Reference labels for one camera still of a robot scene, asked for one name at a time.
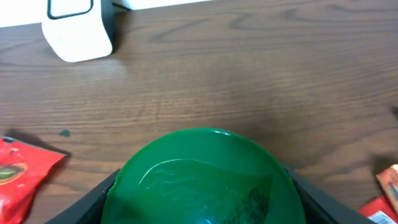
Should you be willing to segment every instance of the wooden table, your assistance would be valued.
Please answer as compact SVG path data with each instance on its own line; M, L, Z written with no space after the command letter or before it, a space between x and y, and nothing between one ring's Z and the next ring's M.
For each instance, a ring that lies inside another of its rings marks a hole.
M398 161L397 10L396 0L220 0L119 14L119 50L81 63L59 59L39 24L0 29L0 132L72 154L28 223L156 138L203 126L258 142L359 208L381 194L374 173Z

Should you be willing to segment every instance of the chip bag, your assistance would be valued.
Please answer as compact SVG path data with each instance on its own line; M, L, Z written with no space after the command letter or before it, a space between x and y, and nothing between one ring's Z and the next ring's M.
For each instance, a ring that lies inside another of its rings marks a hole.
M0 224L21 223L37 186L65 155L0 137Z

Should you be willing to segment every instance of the wood grain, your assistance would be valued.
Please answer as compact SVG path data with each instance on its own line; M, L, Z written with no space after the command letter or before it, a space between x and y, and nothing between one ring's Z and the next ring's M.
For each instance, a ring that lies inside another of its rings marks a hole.
M253 139L351 208L398 161L398 2L229 0L118 15L119 50L60 60L39 24L0 29L0 132L72 158L38 194L43 223L178 129ZM58 133L67 129L70 138Z

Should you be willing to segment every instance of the black holder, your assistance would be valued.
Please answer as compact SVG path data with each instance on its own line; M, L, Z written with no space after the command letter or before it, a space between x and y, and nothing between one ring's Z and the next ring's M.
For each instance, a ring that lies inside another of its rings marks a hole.
M307 224L374 224L354 210L339 203L333 197L311 184L292 169L285 166L293 180L305 210ZM71 207L49 220L46 224L99 224L103 205L120 169L102 181Z

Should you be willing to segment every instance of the red snack bag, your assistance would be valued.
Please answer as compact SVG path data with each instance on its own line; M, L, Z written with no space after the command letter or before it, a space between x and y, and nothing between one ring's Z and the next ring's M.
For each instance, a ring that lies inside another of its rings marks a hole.
M37 185L65 155L0 137L0 224L21 223Z
M375 223L395 224L398 222L398 217L385 196L374 199L358 212Z

